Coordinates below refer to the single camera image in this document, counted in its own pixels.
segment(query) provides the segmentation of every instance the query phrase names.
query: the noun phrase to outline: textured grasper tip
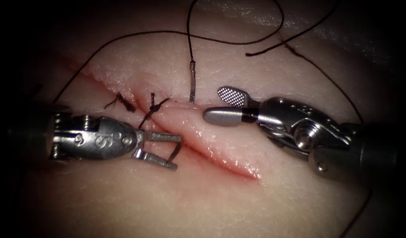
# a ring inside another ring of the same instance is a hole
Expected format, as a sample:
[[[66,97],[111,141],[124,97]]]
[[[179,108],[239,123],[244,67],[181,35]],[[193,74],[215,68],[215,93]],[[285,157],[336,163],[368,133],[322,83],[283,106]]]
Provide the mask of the textured grasper tip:
[[[241,123],[242,116],[242,108],[208,108],[203,112],[203,119],[217,126],[238,126]]]
[[[244,107],[249,97],[246,92],[229,86],[220,87],[218,95],[224,102],[238,108]]]

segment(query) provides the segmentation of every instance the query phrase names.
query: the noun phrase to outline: skin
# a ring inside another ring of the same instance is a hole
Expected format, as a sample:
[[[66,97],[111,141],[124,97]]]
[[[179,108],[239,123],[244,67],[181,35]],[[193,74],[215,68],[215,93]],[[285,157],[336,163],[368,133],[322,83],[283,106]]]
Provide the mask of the skin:
[[[103,43],[149,30],[185,32],[190,2],[97,4],[49,27],[23,64],[24,93],[44,87],[35,100],[50,103]],[[310,27],[331,1],[281,1],[286,39]],[[199,1],[192,34],[243,42],[279,25],[270,1]],[[343,3],[321,26],[289,42],[314,61],[354,101],[366,122],[397,120],[396,55],[376,22]],[[38,237],[336,237],[354,217],[367,188],[317,177],[298,155],[274,146],[254,124],[223,128],[203,121],[207,107],[226,106],[220,86],[247,91],[255,100],[282,96],[320,109],[338,123],[359,123],[343,95],[313,66],[279,47],[273,36],[249,46],[192,38],[196,103],[188,103],[189,50],[185,36],[156,34],[117,41],[100,52],[59,100],[75,114],[109,116],[137,127],[150,107],[170,98],[144,129],[182,134],[185,145],[172,172],[132,160],[72,160],[63,168],[29,171],[20,195],[22,231]],[[137,111],[121,103],[120,92]],[[174,145],[147,143],[167,157]],[[377,237],[395,216],[392,202],[374,195],[349,237]]]

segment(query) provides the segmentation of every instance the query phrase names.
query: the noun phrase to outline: metal jaw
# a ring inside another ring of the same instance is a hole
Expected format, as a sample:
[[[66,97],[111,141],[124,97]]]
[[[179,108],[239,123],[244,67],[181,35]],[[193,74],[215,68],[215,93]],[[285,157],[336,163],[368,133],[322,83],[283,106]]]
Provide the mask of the metal jaw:
[[[144,141],[176,142],[168,160],[143,151]],[[56,160],[79,157],[92,160],[110,160],[132,153],[131,158],[145,160],[172,170],[172,160],[179,153],[182,137],[174,134],[137,130],[127,123],[108,117],[56,114],[52,157]]]

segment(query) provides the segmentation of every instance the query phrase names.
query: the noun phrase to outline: dark vignette background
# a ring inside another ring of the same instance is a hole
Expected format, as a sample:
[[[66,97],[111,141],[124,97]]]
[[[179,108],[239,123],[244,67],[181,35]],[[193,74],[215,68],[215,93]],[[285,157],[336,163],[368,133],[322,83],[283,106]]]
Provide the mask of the dark vignette background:
[[[66,22],[81,21],[84,14],[93,12],[93,9],[106,6],[108,4],[118,4],[122,1],[91,1],[91,0],[68,0],[53,1],[47,3],[19,2],[0,5],[0,97],[3,98],[3,112],[17,110],[22,107],[21,91],[22,81],[26,79],[22,74],[22,68],[32,56],[36,54],[36,49],[40,47],[44,36],[49,31],[55,30],[55,26],[65,24]],[[140,1],[137,2],[137,8],[140,7]],[[393,68],[395,71],[396,84],[399,86],[398,107],[398,125],[395,128],[396,139],[403,139],[402,130],[405,129],[406,120],[403,120],[406,113],[402,114],[404,106],[403,97],[406,90],[406,3],[404,1],[381,2],[373,0],[351,0],[352,5],[357,6],[359,11],[364,12],[380,28],[381,36],[385,41],[390,53],[394,55]],[[3,178],[13,175],[11,168],[8,172],[4,169]],[[401,181],[396,190],[402,200],[401,206],[406,205],[406,166],[401,169]],[[11,193],[7,192],[7,184],[3,184],[4,195],[0,196],[3,216],[0,221],[3,226],[0,229],[4,234],[17,234],[16,213],[17,209],[12,207],[10,202]],[[397,234],[406,234],[406,213],[401,213],[398,225],[395,227],[395,237]]]

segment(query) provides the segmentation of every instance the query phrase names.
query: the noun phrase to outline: black suture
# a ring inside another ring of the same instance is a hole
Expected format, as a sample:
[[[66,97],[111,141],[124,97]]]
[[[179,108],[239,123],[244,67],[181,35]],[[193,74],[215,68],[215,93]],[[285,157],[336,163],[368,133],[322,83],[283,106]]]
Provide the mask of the black suture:
[[[150,111],[144,116],[143,120],[141,121],[140,125],[138,126],[138,129],[141,129],[141,127],[143,126],[144,122],[147,120],[151,119],[151,115],[153,115],[153,113],[159,111],[160,107],[162,106],[162,104],[164,104],[166,101],[168,101],[169,98],[165,98],[162,102],[160,102],[159,104],[155,105],[155,93],[151,93],[151,106],[150,106]]]
[[[125,107],[125,109],[127,109],[127,111],[129,111],[129,112],[136,111],[136,108],[130,102],[125,100],[124,97],[121,95],[121,93],[117,93],[115,99],[113,101],[111,101],[110,103],[108,103],[107,105],[105,105],[104,109],[106,109],[108,106],[110,106],[112,104],[115,105],[117,100],[120,101],[124,105],[124,107]]]
[[[119,41],[121,39],[124,38],[129,38],[129,37],[134,37],[134,36],[140,36],[140,35],[148,35],[148,34],[159,34],[159,33],[171,33],[171,34],[179,34],[179,35],[184,35],[184,36],[190,36],[190,37],[194,37],[194,38],[198,38],[198,39],[202,39],[202,40],[206,40],[206,41],[213,41],[213,42],[217,42],[217,43],[222,43],[222,44],[228,44],[228,45],[251,45],[251,44],[256,44],[259,43],[261,41],[266,40],[267,38],[273,36],[274,34],[276,34],[284,25],[284,12],[282,11],[281,6],[279,5],[279,3],[276,0],[273,0],[275,2],[275,4],[278,6],[279,11],[281,12],[281,23],[280,26],[271,34],[256,40],[256,41],[250,41],[250,42],[244,42],[244,43],[236,43],[236,42],[228,42],[228,41],[221,41],[221,40],[216,40],[216,39],[212,39],[212,38],[208,38],[208,37],[201,37],[201,36],[197,36],[197,35],[193,35],[193,34],[188,34],[188,33],[184,33],[181,31],[176,31],[176,30],[154,30],[154,31],[144,31],[144,32],[137,32],[137,33],[132,33],[132,34],[127,34],[127,35],[123,35],[120,37],[117,37],[115,39],[112,39],[108,42],[106,42],[105,44],[103,44],[102,46],[100,46],[85,62],[84,64],[75,72],[75,74],[69,79],[69,81],[64,85],[64,87],[61,89],[61,91],[58,93],[58,95],[56,95],[56,97],[54,98],[54,100],[52,101],[52,103],[56,103],[59,98],[61,97],[61,95],[63,94],[63,92],[69,87],[69,85],[74,81],[74,79],[80,74],[80,72],[87,66],[87,64],[93,59],[93,57],[99,53],[103,48],[105,48],[106,46],[112,44],[115,41]]]
[[[187,38],[188,38],[188,47],[190,48],[190,58],[191,61],[194,62],[194,57],[193,57],[193,49],[191,47],[191,37],[190,37],[190,18],[191,18],[191,11],[193,10],[194,4],[197,2],[197,0],[194,0],[190,8],[188,10],[188,15],[187,15]]]
[[[347,101],[351,104],[351,107],[353,108],[354,112],[357,114],[358,119],[360,120],[360,123],[363,124],[364,120],[362,118],[362,115],[360,114],[360,112],[358,111],[356,105],[353,103],[353,101],[351,100],[351,98],[344,92],[344,90],[329,76],[325,73],[325,71],[323,71],[317,64],[315,64],[313,61],[311,61],[310,59],[308,59],[307,57],[305,57],[304,55],[298,53],[295,51],[294,48],[292,48],[290,45],[288,45],[287,43],[284,43],[284,46],[296,57],[302,58],[303,60],[307,61],[308,63],[310,63],[311,65],[313,65],[317,70],[319,70],[340,92],[342,95],[344,95],[344,97],[347,99]]]
[[[350,223],[345,227],[344,231],[341,233],[341,235],[338,238],[344,238],[347,235],[348,231],[353,227],[353,225],[360,218],[362,213],[366,210],[367,204],[369,204],[369,201],[372,198],[372,195],[373,195],[373,191],[371,189],[369,189],[366,200],[363,202],[361,208],[356,213],[354,218],[350,221]]]
[[[314,24],[313,26],[307,28],[306,30],[304,30],[304,31],[302,31],[302,32],[300,32],[300,33],[298,33],[298,34],[284,40],[281,43],[278,43],[278,44],[276,44],[274,46],[266,48],[266,49],[264,49],[262,51],[259,51],[259,52],[256,52],[256,53],[246,53],[246,56],[247,57],[253,57],[253,56],[258,56],[258,55],[264,54],[264,53],[266,53],[266,52],[268,52],[270,50],[273,50],[273,49],[275,49],[275,48],[277,48],[277,47],[279,47],[279,46],[281,46],[281,45],[283,45],[283,44],[285,44],[285,43],[287,43],[287,42],[289,42],[291,40],[296,39],[297,37],[300,37],[301,35],[307,33],[308,31],[312,30],[313,28],[317,27],[322,22],[324,22],[326,19],[328,19],[335,12],[335,10],[338,8],[339,3],[340,3],[340,0],[336,0],[336,2],[334,4],[333,8],[331,9],[331,11],[328,14],[326,14],[322,19],[320,19],[316,24]]]
[[[106,104],[103,108],[106,109],[107,107],[109,107],[109,106],[112,105],[112,104],[115,106],[115,103],[116,103],[116,101],[118,100],[118,94],[116,94],[116,97],[115,97],[115,99],[114,99],[113,101],[111,101],[110,103]]]

